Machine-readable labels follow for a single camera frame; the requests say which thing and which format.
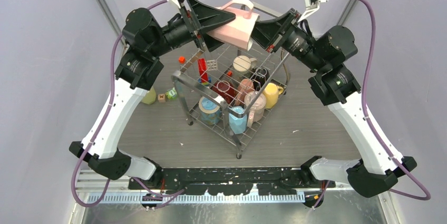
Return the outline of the pink faceted mug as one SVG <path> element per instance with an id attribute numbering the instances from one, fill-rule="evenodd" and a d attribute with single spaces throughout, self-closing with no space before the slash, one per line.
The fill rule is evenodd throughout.
<path id="1" fill-rule="evenodd" d="M 259 14 L 253 12 L 253 2 L 250 0 L 231 0 L 225 5 L 217 7 L 217 9 L 234 13 L 236 18 L 213 31 L 209 31 L 207 34 L 242 50 L 250 50 L 253 44 L 251 33 L 259 19 Z"/>

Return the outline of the iridescent pink mug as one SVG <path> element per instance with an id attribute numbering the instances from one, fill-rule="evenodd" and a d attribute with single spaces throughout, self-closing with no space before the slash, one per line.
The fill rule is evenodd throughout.
<path id="1" fill-rule="evenodd" d="M 264 116 L 266 97 L 263 94 L 260 94 L 259 97 L 256 98 L 258 93 L 258 91 L 251 91 L 247 93 L 244 98 L 245 108 L 247 108 L 249 104 L 254 101 L 248 112 L 248 127 L 252 127 L 255 122 L 260 121 Z"/>

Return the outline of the pale yellow faceted mug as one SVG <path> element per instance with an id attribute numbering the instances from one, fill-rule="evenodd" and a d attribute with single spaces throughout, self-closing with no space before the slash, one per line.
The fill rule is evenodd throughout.
<path id="1" fill-rule="evenodd" d="M 157 100 L 157 93 L 154 89 L 154 87 L 152 87 L 147 93 L 146 95 L 143 97 L 143 99 L 141 100 L 141 102 L 143 104 L 153 104 L 155 101 Z"/>

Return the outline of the light blue faceted mug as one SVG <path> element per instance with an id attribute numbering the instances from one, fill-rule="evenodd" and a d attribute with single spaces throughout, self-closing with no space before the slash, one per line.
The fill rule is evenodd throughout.
<path id="1" fill-rule="evenodd" d="M 244 108 L 241 106 L 234 106 L 231 110 L 238 114 L 243 114 L 244 112 Z M 244 115 L 242 118 L 238 118 L 233 114 L 229 114 L 229 126 L 234 134 L 244 133 L 247 128 L 247 115 Z"/>

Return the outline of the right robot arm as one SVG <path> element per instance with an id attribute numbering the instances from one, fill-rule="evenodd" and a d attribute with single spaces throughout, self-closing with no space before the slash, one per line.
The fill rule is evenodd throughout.
<path id="1" fill-rule="evenodd" d="M 302 183 L 307 187 L 323 180 L 348 183 L 366 198 L 391 190 L 417 163 L 386 137 L 378 139 L 381 129 L 370 128 L 375 119 L 362 104 L 360 84 L 344 64 L 358 51 L 353 33 L 336 25 L 314 38 L 299 27 L 298 18 L 299 13 L 291 9 L 277 18 L 256 21 L 251 38 L 268 52 L 284 49 L 310 69 L 311 90 L 338 118 L 361 156 L 357 160 L 314 156 L 301 165 Z"/>

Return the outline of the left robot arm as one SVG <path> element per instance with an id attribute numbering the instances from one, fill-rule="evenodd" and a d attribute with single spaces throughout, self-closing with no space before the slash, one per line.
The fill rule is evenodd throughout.
<path id="1" fill-rule="evenodd" d="M 200 49 L 214 49 L 221 42 L 209 32 L 236 19 L 223 8 L 198 0 L 167 0 L 178 13 L 161 26 L 147 7 L 132 10 L 126 17 L 122 38 L 128 50 L 118 65 L 112 65 L 111 90 L 91 131 L 69 151 L 85 161 L 96 173 L 116 180 L 136 177 L 149 189 L 162 181 L 157 165 L 148 158 L 136 157 L 118 148 L 118 143 L 135 108 L 152 88 L 163 69 L 160 57 L 194 42 Z"/>

